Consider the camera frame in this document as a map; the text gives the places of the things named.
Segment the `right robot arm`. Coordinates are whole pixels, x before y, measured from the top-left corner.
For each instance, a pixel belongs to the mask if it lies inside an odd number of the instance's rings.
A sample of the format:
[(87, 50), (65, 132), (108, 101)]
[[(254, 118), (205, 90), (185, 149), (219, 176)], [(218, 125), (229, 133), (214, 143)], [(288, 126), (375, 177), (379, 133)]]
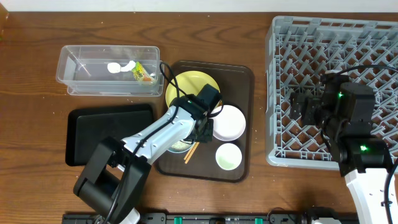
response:
[(356, 206), (360, 223), (397, 222), (394, 172), (397, 163), (387, 144), (371, 134), (376, 104), (373, 89), (353, 83), (342, 73), (321, 78), (321, 96), (293, 93), (292, 119), (320, 128), (320, 136), (335, 162)]

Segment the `white cup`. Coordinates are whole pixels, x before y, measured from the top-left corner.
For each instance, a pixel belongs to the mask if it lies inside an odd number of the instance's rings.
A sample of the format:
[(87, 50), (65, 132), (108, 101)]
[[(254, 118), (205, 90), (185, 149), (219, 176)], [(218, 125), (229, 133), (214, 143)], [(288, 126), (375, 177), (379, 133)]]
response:
[(233, 143), (225, 143), (217, 149), (215, 159), (221, 169), (234, 170), (240, 165), (243, 156), (238, 146)]

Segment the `pink white bowl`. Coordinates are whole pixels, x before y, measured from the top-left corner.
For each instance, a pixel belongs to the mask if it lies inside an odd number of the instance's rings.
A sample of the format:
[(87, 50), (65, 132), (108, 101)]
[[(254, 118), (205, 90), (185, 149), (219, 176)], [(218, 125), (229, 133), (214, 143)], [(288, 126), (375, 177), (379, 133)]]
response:
[(238, 139), (246, 128), (246, 118), (241, 110), (232, 105), (215, 108), (211, 113), (218, 113), (213, 120), (213, 136), (221, 141)]

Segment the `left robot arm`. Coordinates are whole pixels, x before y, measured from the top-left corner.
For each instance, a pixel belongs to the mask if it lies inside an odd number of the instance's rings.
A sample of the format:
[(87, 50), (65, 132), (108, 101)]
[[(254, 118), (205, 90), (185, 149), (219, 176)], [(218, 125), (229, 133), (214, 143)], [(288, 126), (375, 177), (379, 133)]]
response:
[(152, 164), (179, 141), (209, 142), (212, 111), (220, 92), (206, 84), (197, 95), (176, 97), (166, 114), (146, 129), (118, 141), (102, 140), (80, 174), (73, 192), (103, 223), (137, 223), (135, 209)]

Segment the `green snack wrapper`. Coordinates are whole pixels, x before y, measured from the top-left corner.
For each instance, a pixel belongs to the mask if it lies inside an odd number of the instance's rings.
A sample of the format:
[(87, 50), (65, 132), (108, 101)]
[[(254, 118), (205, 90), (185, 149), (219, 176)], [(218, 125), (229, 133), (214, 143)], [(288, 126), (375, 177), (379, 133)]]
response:
[(155, 78), (153, 77), (153, 73), (148, 73), (140, 62), (136, 62), (131, 72), (134, 79), (138, 82), (153, 82), (155, 80)]

